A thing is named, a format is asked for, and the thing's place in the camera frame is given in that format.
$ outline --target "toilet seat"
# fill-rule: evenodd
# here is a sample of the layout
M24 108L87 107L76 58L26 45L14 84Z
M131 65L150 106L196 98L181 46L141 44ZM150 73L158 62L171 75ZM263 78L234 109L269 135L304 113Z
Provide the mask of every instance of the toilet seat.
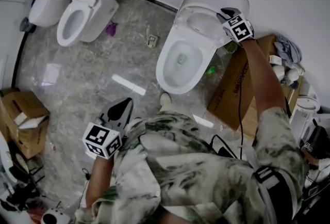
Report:
M185 27L195 30L195 34L203 35L211 39L214 44L219 43L225 31L222 25L219 24L217 12L212 10L212 7L201 3L190 3L182 7L176 15L175 21Z
M84 33L91 14L92 9L88 4L80 2L69 4L58 23L58 43L64 47L75 44Z

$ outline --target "strap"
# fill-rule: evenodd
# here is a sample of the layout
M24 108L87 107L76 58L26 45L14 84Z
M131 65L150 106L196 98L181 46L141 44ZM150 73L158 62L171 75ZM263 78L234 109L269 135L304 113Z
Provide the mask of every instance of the strap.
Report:
M296 212L297 202L293 182L282 170L261 166L255 150L245 149L247 161L255 170L261 196L268 209L271 224L289 223Z

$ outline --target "toilet bowl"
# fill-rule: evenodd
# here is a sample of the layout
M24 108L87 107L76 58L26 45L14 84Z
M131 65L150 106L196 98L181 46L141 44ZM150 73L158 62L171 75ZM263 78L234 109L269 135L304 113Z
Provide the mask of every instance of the toilet bowl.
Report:
M229 43L217 12L236 7L245 16L248 0L183 0L159 55L156 77L168 93L182 94L202 78L216 50Z
M118 7L116 0L72 0L57 27L58 43L71 46L79 40L94 41Z
M29 22L49 27L59 22L71 0L35 0L29 13Z

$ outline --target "purple object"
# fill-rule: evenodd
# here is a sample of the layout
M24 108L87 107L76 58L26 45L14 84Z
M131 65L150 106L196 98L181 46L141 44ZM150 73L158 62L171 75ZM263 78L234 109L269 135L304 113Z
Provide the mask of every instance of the purple object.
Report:
M107 26L105 32L113 37L116 33L117 25L118 23L112 22L109 26Z

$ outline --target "black strap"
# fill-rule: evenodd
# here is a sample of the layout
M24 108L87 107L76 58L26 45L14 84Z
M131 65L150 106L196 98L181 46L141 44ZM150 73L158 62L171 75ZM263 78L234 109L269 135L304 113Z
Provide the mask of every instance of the black strap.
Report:
M270 177L276 177L279 182L267 189L276 213L278 224L287 224L292 220L292 198L290 188L284 177L276 172L272 167L261 167L255 172L255 177L259 183Z

